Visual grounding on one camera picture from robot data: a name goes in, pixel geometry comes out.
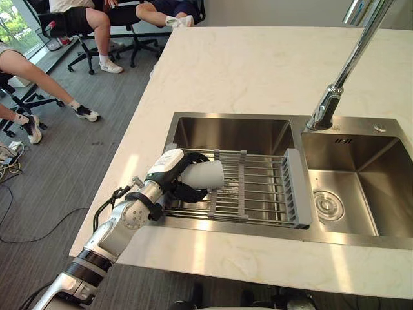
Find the sneaker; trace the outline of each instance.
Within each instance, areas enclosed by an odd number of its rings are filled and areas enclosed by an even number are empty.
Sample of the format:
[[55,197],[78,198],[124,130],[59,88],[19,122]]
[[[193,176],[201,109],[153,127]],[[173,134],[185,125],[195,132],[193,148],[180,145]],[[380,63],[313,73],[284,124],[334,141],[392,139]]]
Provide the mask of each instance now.
[[85,106],[81,105],[75,110],[76,116],[78,118],[86,118],[88,121],[97,121],[99,114],[95,111],[89,110]]
[[179,19],[176,17],[168,16],[166,18],[166,25],[171,27],[172,29],[178,28],[179,26]]
[[179,28],[192,27],[194,25],[194,17],[192,15],[187,15],[178,19]]
[[109,72],[109,73],[121,73],[123,71],[123,68],[116,65],[115,63],[113,63],[110,59],[107,59],[105,61],[105,63],[101,63],[99,60],[99,64],[101,65],[101,69],[103,71]]
[[154,75],[155,69],[156,69],[157,63],[154,65],[154,68],[152,71],[149,73],[149,78],[152,79],[152,76]]
[[114,50],[120,50],[124,48],[125,44],[123,42],[116,42],[116,41],[109,41],[109,52],[113,52]]
[[41,132],[39,130],[39,118],[36,115],[27,116],[28,123],[21,125],[28,134],[28,140],[31,144],[39,143],[41,140]]

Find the chrome faucet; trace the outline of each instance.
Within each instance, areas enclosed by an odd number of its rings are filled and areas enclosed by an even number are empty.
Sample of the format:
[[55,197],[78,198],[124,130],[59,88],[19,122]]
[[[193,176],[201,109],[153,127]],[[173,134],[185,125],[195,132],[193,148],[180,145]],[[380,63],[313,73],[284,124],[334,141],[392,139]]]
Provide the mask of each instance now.
[[344,82],[357,65],[392,3],[393,0],[353,0],[343,22],[349,25],[362,25],[365,28],[336,81],[327,87],[307,121],[306,125],[310,130],[325,130],[332,126],[331,119],[344,92]]

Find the white countertop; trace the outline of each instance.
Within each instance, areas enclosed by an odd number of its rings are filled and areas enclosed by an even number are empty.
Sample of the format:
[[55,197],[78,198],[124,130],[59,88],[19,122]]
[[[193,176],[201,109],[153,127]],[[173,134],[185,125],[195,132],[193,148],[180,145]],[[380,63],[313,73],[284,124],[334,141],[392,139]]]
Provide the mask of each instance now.
[[[310,114],[361,33],[352,28],[175,30],[70,250],[96,209],[161,155],[174,112]],[[345,84],[342,116],[396,118],[413,138],[413,32],[379,30]],[[119,263],[358,295],[413,297],[413,252],[194,231],[139,230]]]

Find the sink drain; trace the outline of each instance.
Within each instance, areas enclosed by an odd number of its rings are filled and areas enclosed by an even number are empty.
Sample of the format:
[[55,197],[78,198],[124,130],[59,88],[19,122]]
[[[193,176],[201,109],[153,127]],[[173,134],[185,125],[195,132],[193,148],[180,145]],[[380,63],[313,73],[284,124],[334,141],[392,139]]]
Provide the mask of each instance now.
[[335,221],[344,214],[341,200],[331,192],[319,191],[314,193],[318,216],[324,220]]

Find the tree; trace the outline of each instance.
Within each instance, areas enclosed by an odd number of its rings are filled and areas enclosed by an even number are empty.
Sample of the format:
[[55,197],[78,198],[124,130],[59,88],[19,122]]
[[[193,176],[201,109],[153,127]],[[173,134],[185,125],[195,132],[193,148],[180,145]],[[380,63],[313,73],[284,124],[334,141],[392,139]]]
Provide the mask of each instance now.
[[23,17],[17,12],[12,0],[0,0],[0,39],[12,47],[26,52],[39,42]]

